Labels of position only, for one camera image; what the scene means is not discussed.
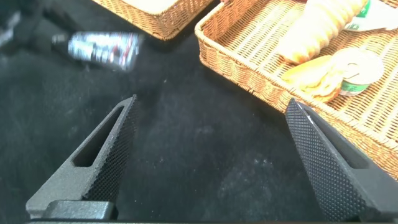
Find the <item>canned food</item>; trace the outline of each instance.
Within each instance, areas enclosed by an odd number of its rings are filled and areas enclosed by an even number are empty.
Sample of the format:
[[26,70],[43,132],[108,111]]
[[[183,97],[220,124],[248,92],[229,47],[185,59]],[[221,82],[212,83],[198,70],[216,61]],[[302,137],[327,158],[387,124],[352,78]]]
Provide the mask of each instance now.
[[356,96],[378,81],[384,66],[374,52],[358,48],[339,50],[332,58],[334,70],[343,76],[340,95]]
[[141,41],[141,36],[132,33],[78,32],[68,41],[68,53],[77,60],[128,71]]

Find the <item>can lid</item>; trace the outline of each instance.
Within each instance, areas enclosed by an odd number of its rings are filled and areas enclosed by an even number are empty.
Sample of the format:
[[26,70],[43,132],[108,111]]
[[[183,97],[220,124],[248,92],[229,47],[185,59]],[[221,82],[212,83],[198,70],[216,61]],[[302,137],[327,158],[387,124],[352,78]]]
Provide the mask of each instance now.
[[335,70],[341,71],[344,81],[358,85],[372,84],[384,73],[381,58],[372,51],[359,48],[337,51],[332,63]]

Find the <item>bread roll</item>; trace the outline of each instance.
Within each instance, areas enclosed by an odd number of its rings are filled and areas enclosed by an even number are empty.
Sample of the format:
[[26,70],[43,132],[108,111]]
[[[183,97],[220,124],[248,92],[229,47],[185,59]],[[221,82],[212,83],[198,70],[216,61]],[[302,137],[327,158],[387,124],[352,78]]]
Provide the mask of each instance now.
[[278,53],[294,64],[309,61],[328,46],[368,0],[308,0],[303,14],[280,40]]
[[298,65],[285,72],[282,79],[324,103],[339,95],[343,82],[343,76],[333,70],[330,55]]

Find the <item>wicker basket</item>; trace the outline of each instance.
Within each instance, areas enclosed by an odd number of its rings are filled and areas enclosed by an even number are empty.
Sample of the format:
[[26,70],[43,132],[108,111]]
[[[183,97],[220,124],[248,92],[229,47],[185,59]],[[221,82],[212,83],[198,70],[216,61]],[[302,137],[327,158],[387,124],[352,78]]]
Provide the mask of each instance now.
[[175,37],[213,0],[93,1],[148,34],[160,40],[169,40]]
[[[398,6],[398,0],[385,2]],[[324,104],[280,79],[292,66],[283,62],[275,48],[304,6],[294,0],[233,0],[219,4],[195,28],[200,60],[283,113],[291,98],[310,105],[398,179],[398,32],[343,31],[333,39],[320,55],[361,47],[382,58],[385,72],[362,94],[339,96]]]

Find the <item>green label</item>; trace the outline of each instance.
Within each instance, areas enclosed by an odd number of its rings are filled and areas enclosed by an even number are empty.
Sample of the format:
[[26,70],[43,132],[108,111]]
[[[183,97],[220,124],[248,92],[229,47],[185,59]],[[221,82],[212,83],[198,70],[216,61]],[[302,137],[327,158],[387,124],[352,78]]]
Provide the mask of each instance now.
[[346,27],[346,29],[350,29],[350,30],[358,30],[359,29],[359,24],[350,24],[348,27]]
[[367,85],[356,85],[349,82],[344,81],[341,90],[350,91],[350,92],[359,92],[365,90],[370,84]]
[[361,12],[356,16],[360,18],[365,18],[369,12],[369,8],[371,7],[371,0],[368,0],[368,3],[362,8]]

